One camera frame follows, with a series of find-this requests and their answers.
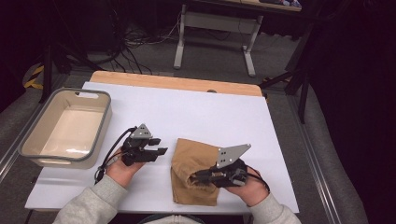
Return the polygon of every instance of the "hand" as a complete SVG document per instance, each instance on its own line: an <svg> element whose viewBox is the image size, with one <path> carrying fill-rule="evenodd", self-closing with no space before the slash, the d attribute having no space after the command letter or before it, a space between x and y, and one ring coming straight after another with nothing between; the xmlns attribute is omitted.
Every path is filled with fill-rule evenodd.
<svg viewBox="0 0 396 224"><path fill-rule="evenodd" d="M247 172L253 175L260 175L260 173L257 174L250 167L247 168ZM251 176L247 177L245 186L228 187L226 189L231 193L238 195L249 207L262 202L262 200L264 200L269 194L264 184L260 180Z"/></svg>
<svg viewBox="0 0 396 224"><path fill-rule="evenodd" d="M107 167L106 174L126 189L131 182L132 177L134 177L134 174L136 174L144 164L146 163L136 162L131 166L126 166L121 159L121 155L119 155L119 158Z"/></svg>

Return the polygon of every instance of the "beige plastic tray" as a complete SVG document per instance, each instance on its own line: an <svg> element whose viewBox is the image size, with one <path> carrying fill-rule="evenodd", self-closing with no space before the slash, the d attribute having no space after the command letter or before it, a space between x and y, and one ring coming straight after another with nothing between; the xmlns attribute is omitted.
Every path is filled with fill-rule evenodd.
<svg viewBox="0 0 396 224"><path fill-rule="evenodd" d="M22 139L20 154L40 166L93 167L111 118L110 102L104 91L55 91Z"/></svg>

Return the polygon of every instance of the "white table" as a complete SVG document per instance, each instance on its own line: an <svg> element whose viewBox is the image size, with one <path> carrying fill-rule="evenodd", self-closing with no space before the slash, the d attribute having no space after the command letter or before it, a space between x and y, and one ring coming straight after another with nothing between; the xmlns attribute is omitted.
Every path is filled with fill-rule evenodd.
<svg viewBox="0 0 396 224"><path fill-rule="evenodd" d="M276 133L263 97L198 91L167 90L88 82L84 89L107 91L113 116L97 163L88 170L43 168L26 203L36 210L61 209L84 188L108 150L126 129L146 123L164 156L146 164L133 179L130 193L120 205L124 213L247 214L246 205L225 189L218 205L193 206L173 202L170 165L177 139L187 138L218 147L250 143L241 159L258 169L272 193L295 213L299 212Z"/></svg>

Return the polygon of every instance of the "gray sweatshirt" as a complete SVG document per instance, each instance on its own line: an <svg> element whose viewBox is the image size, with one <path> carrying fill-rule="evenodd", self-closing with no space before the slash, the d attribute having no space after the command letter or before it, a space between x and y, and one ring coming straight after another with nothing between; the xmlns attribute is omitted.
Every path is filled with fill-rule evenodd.
<svg viewBox="0 0 396 224"><path fill-rule="evenodd" d="M86 188L80 195L72 199L55 218L54 223L108 223L116 214L120 201L128 193L126 189L107 175L92 188ZM291 210L279 204L270 194L259 204L249 207L254 224L263 223L301 223ZM183 216L164 217L148 224L197 222Z"/></svg>

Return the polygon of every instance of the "gray carpet floor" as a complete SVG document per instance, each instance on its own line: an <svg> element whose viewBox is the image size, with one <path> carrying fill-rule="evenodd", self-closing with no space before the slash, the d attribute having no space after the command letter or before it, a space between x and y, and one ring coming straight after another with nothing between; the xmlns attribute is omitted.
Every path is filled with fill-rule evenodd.
<svg viewBox="0 0 396 224"><path fill-rule="evenodd" d="M247 39L240 34L231 34L226 40L218 41L207 32L190 30L186 35L186 45L182 66L173 68L177 42L169 39L161 44L143 45L133 49L139 63L151 70L154 76L187 77L227 82L259 84L265 77L276 77L285 72L291 54L298 41L288 36L258 36L252 51L257 76L249 77L241 52L241 41ZM104 58L99 53L90 54L90 59ZM117 58L126 72L137 72L135 64L128 64L122 56ZM122 72L123 69L112 63L101 64L107 70ZM92 71L83 66L74 66L62 83L64 87L82 87L90 79ZM278 83L268 93L270 108L276 134L284 155L292 185L300 208L297 216L303 223L367 223L361 200L351 185L343 166L337 158L329 136L325 119L318 100L312 89L309 90L305 125L295 117L293 105L298 94L287 96L282 91L285 83ZM38 106L41 90L27 89L27 92L0 114L0 158L13 153L10 148L18 139L21 130ZM315 178L315 169L309 162L312 155L307 148L313 148L318 161L322 179ZM23 223L30 216L29 223L51 223L56 212L30 211L24 208L32 190L35 177L41 167L19 156L7 175L0 182L0 220L2 223ZM318 185L326 185L334 204L337 217L331 217L323 204Z"/></svg>

